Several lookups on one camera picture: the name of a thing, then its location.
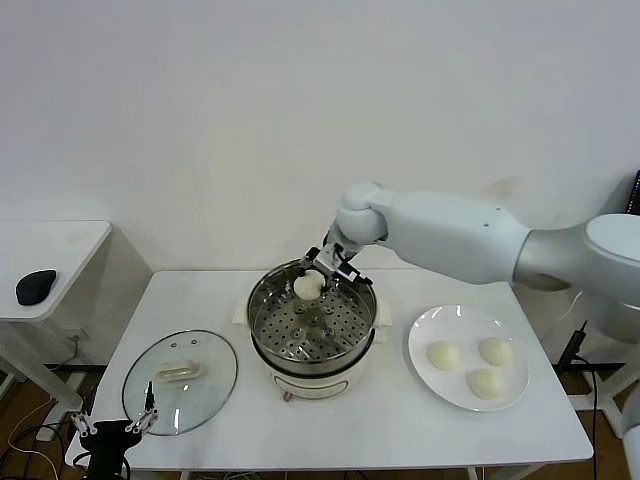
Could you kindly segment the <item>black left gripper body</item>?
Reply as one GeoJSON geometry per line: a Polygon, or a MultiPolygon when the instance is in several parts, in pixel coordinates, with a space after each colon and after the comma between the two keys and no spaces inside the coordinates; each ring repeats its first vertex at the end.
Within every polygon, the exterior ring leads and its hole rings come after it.
{"type": "Polygon", "coordinates": [[[94,427],[95,433],[80,436],[85,452],[79,458],[89,458],[84,478],[129,480],[131,467],[126,452],[140,443],[140,429],[131,427],[128,421],[101,421],[94,427]]]}

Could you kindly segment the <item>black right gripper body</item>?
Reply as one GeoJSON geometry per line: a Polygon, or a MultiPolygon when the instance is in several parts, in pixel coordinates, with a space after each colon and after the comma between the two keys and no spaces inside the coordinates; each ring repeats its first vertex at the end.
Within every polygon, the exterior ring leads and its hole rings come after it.
{"type": "Polygon", "coordinates": [[[341,265],[348,263],[355,256],[356,252],[352,249],[347,249],[339,242],[325,238],[319,253],[319,263],[321,265],[341,265]]]}

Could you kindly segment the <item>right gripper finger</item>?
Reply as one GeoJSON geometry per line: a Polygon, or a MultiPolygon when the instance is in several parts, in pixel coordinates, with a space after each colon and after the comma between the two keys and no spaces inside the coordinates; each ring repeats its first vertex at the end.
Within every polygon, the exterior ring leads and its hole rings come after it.
{"type": "Polygon", "coordinates": [[[373,281],[341,257],[323,263],[325,274],[333,281],[352,286],[372,287],[373,281]]]}
{"type": "Polygon", "coordinates": [[[322,248],[311,247],[301,261],[305,270],[315,269],[321,274],[334,273],[334,246],[325,245],[322,248]]]}

